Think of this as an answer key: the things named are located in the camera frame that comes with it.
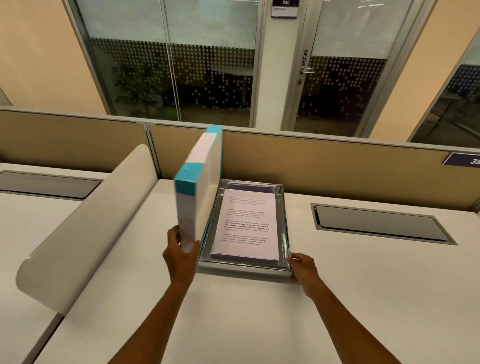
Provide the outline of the white and teal box lid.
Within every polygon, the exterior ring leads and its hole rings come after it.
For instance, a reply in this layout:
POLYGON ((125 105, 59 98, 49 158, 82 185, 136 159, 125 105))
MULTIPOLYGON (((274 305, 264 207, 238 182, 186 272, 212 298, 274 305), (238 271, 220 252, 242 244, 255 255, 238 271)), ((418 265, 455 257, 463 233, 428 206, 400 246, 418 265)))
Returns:
POLYGON ((209 126, 174 177, 179 245, 202 241, 221 179, 223 128, 209 126))

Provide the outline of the glass door with dotted film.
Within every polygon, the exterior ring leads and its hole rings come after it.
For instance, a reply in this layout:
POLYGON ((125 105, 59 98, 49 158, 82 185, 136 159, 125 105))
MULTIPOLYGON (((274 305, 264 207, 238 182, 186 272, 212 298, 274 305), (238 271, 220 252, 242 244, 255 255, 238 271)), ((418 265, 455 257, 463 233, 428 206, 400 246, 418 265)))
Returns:
POLYGON ((300 0, 281 130, 368 138, 435 2, 300 0))

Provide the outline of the glass window with dotted film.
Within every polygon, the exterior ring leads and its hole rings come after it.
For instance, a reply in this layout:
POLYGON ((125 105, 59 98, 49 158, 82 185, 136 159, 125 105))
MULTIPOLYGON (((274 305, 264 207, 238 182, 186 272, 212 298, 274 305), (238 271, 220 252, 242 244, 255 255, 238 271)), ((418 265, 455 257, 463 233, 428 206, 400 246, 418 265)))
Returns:
POLYGON ((268 0, 62 0, 107 115, 113 66, 148 63, 162 105, 152 121, 255 127, 268 0))

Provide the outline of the green potted plant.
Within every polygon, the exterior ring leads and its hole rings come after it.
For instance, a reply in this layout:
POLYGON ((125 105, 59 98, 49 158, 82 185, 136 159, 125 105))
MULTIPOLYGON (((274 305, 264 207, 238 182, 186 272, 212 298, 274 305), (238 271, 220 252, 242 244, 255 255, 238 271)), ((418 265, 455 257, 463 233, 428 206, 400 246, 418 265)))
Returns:
POLYGON ((161 105, 160 79, 148 63, 113 66, 115 102, 130 106, 129 115, 151 119, 161 105))

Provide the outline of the white curved desk divider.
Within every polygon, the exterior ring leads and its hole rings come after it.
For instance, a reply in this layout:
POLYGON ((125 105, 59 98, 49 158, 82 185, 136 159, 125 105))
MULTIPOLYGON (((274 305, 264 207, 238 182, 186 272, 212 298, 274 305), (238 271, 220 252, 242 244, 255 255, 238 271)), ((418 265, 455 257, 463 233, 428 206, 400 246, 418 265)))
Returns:
POLYGON ((138 145, 24 259, 17 288, 66 316, 158 180, 150 149, 138 145))

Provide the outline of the wide beige partition panel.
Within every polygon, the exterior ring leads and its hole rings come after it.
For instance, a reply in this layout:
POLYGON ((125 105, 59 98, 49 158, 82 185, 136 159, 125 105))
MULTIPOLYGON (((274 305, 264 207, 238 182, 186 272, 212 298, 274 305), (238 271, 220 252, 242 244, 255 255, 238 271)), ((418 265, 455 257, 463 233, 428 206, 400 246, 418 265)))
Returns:
POLYGON ((480 168, 446 148, 223 130, 221 177, 285 192, 480 213, 480 168))

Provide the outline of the person's left hand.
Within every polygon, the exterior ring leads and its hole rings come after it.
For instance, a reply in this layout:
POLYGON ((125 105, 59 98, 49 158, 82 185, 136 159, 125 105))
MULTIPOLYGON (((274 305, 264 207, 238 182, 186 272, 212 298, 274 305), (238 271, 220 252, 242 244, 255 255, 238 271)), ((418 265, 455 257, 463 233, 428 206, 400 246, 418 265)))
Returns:
POLYGON ((196 272, 198 254, 183 252, 180 246, 180 228, 173 226, 167 232, 167 246, 163 252, 170 282, 173 285, 188 289, 196 272))

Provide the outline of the silver box base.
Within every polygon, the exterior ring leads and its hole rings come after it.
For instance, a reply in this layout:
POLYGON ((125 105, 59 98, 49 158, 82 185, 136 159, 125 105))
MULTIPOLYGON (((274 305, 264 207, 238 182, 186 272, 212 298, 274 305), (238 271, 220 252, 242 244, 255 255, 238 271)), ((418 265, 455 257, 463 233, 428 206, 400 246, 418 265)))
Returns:
POLYGON ((197 262, 198 266, 202 269, 222 270, 225 272, 238 272, 244 275, 252 274, 257 276, 289 277, 292 273, 292 270, 287 263, 287 258, 291 255, 291 250, 286 219, 283 185, 234 179, 221 179, 214 200, 213 210, 209 219, 209 224, 201 243, 202 246, 197 262), (215 233, 219 221, 222 198, 226 189, 275 194, 278 247, 280 258, 278 264, 218 259, 214 258, 211 255, 211 249, 213 246, 215 233))

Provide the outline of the white printed paper stack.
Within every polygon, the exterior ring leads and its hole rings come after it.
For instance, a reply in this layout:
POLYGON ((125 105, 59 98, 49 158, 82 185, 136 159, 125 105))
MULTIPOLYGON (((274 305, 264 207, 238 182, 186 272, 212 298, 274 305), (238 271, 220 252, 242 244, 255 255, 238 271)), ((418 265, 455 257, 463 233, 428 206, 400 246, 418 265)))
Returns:
POLYGON ((211 256, 278 264, 280 257, 275 194, 225 189, 211 256))

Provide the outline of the person's right forearm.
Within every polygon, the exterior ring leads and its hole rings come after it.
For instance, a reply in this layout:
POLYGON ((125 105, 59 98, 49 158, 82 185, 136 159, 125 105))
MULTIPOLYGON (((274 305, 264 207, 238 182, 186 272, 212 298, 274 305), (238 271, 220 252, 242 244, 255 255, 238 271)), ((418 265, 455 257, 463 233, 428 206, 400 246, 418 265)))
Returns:
POLYGON ((326 284, 315 282, 315 304, 342 364, 401 364, 339 301, 326 284))

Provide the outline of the person's left forearm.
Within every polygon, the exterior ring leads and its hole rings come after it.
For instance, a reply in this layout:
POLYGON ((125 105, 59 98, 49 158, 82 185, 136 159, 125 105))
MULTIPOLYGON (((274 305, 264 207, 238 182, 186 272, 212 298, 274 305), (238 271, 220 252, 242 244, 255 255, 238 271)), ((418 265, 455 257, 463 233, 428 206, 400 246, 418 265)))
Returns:
POLYGON ((161 364, 171 331, 193 277, 176 278, 147 318, 108 364, 161 364))

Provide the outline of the narrow beige partition panel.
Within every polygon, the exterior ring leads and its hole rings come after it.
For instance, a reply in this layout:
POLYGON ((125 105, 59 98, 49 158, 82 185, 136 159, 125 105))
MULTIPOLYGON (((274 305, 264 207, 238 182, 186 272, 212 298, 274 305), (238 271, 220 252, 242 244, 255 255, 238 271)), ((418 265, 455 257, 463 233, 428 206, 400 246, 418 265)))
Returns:
POLYGON ((0 108, 0 162, 111 173, 138 145, 139 122, 0 108))

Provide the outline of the dark blue partition label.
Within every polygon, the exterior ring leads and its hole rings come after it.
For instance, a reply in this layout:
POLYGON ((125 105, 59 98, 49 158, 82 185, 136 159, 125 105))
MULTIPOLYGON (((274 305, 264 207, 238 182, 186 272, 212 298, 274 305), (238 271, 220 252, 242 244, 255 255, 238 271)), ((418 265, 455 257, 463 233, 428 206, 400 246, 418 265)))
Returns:
POLYGON ((442 165, 480 168, 480 153, 452 152, 442 162, 442 165))

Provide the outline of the person's right hand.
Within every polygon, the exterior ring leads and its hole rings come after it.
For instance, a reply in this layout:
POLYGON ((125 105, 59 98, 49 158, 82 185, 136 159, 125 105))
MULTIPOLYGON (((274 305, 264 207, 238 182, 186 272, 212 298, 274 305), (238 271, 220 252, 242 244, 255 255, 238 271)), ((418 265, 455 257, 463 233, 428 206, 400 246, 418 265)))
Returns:
POLYGON ((301 257, 301 266, 292 269, 295 280, 300 283, 305 294, 313 302, 318 302, 325 293, 327 286, 318 274, 314 259, 309 255, 297 252, 292 252, 291 256, 301 257))

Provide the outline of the glass side window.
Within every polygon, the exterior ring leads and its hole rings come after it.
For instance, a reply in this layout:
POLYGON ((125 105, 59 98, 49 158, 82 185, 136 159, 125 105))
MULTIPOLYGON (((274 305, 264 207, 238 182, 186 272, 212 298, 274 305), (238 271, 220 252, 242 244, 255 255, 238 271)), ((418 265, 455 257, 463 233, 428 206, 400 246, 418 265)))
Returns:
POLYGON ((480 29, 408 141, 480 149, 480 29))

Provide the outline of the room number wall sign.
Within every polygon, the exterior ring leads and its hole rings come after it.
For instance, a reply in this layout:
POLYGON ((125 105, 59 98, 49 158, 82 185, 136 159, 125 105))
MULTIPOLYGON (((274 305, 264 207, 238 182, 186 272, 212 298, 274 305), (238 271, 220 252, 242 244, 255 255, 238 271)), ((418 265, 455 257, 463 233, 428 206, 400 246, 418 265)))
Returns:
POLYGON ((272 18, 296 19, 300 0, 272 0, 272 18))

